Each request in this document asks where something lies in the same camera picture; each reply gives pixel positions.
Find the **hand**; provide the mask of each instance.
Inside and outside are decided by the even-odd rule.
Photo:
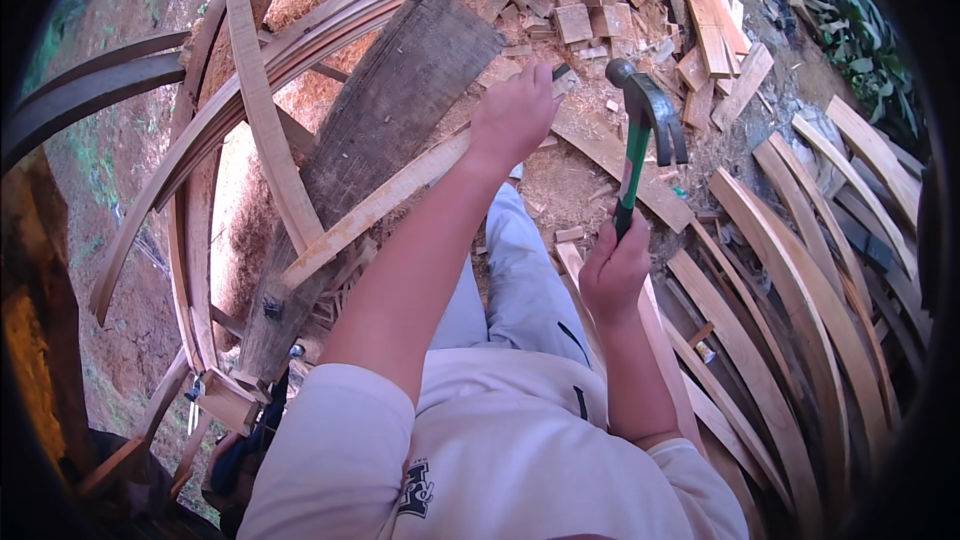
[[[597,243],[580,270],[580,294],[597,328],[640,319],[637,301],[650,273],[649,243],[650,228],[638,210],[619,244],[613,222],[600,227]]]
[[[564,96],[551,97],[550,64],[530,63],[491,86],[473,112],[467,155],[506,176],[544,141]]]

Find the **light gray pants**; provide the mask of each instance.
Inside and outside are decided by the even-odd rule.
[[[484,312],[467,257],[430,349],[514,348],[590,367],[580,316],[550,262],[523,200],[504,183],[486,213],[489,307]]]

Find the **dirt ground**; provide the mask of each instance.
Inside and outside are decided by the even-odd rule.
[[[203,12],[208,0],[91,0],[75,25],[73,41],[65,42],[60,54],[48,68],[57,72],[126,42],[162,32],[190,28]],[[282,30],[303,16],[321,0],[274,0],[266,18],[273,31]],[[462,0],[473,6],[474,0]],[[822,112],[834,94],[852,101],[853,96],[839,74],[830,66],[810,35],[790,17],[782,0],[779,18],[760,0],[740,0],[745,6],[744,30],[754,42],[762,41],[774,56],[774,68],[761,91],[774,113],[754,97],[735,126],[721,133],[687,129],[690,163],[666,167],[678,170],[669,180],[694,211],[718,208],[707,184],[714,169],[725,167],[735,172],[763,198],[776,201],[770,187],[759,174],[750,151],[773,130],[784,138],[794,138],[790,130],[793,113],[805,105]],[[641,38],[653,45],[666,32],[666,7],[653,0],[641,9],[648,34]],[[511,44],[527,42],[518,22],[502,18],[495,22]],[[373,42],[375,35],[344,48],[326,60],[330,65],[350,71]],[[607,100],[622,105],[622,95],[603,78],[605,58],[584,61],[573,56],[559,40],[533,42],[534,54],[513,58],[522,65],[531,59],[559,63],[566,60],[582,78],[582,87],[573,90],[568,100],[587,105],[601,114],[610,131],[617,132],[625,121],[622,109],[614,114],[604,106]],[[652,51],[638,55],[642,71],[654,68],[681,87],[671,61],[656,64]],[[316,132],[330,110],[341,84],[307,71],[275,96],[277,104],[307,129]],[[479,84],[471,84],[466,95],[443,119],[433,135],[439,139],[467,120],[482,95]],[[176,87],[146,92],[118,103],[56,134],[45,145],[57,184],[69,206],[70,273],[78,303],[86,306],[90,288],[100,268],[106,246],[119,227],[138,191],[160,162],[169,145],[168,126]],[[667,91],[682,107],[679,96]],[[607,184],[617,186],[611,176],[572,145],[560,139],[555,145],[538,150],[525,162],[519,189],[528,203],[541,208],[535,219],[548,247],[558,229],[582,225],[586,236],[577,242],[583,251],[593,246],[595,232],[606,219],[611,197],[591,200]],[[415,195],[374,226],[369,234],[382,243],[403,215],[416,203]],[[674,234],[645,211],[654,222],[652,254],[654,276],[663,276],[666,260],[689,239]],[[227,137],[214,205],[211,242],[211,285],[214,304],[235,318],[246,319],[259,270],[273,234],[277,213],[260,171],[258,155],[250,129],[241,124]],[[152,213],[141,229],[142,242],[126,259],[113,296],[105,326],[101,329],[85,308],[80,310],[80,351],[83,359],[85,393],[91,426],[117,434],[129,434],[143,412],[147,399],[167,366],[180,349],[168,278],[167,237],[163,215]],[[475,246],[485,245],[483,229]],[[486,256],[476,257],[474,272],[482,293],[486,292]],[[218,345],[229,342],[218,330]],[[178,399],[168,411],[152,446],[153,452],[171,471],[176,467],[186,442],[186,399]],[[195,471],[203,471],[215,438],[206,437],[198,455]],[[195,474],[180,499],[191,509],[216,522],[212,509],[200,498]]]

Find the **claw hammer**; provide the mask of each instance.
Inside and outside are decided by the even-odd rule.
[[[613,213],[613,226],[616,228],[616,241],[619,243],[634,219],[643,156],[647,152],[651,130],[656,142],[656,164],[659,167],[670,165],[673,154],[676,154],[677,165],[686,163],[687,141],[684,139],[684,129],[680,126],[673,103],[649,75],[637,71],[626,59],[611,60],[606,65],[605,74],[611,84],[623,91],[623,102],[630,121],[627,158],[624,159],[620,194]]]

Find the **white sweatshirt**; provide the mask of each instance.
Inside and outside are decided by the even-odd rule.
[[[321,365],[238,537],[747,537],[734,493],[689,441],[644,451],[606,426],[603,381],[553,354],[430,351],[415,411],[387,378]]]

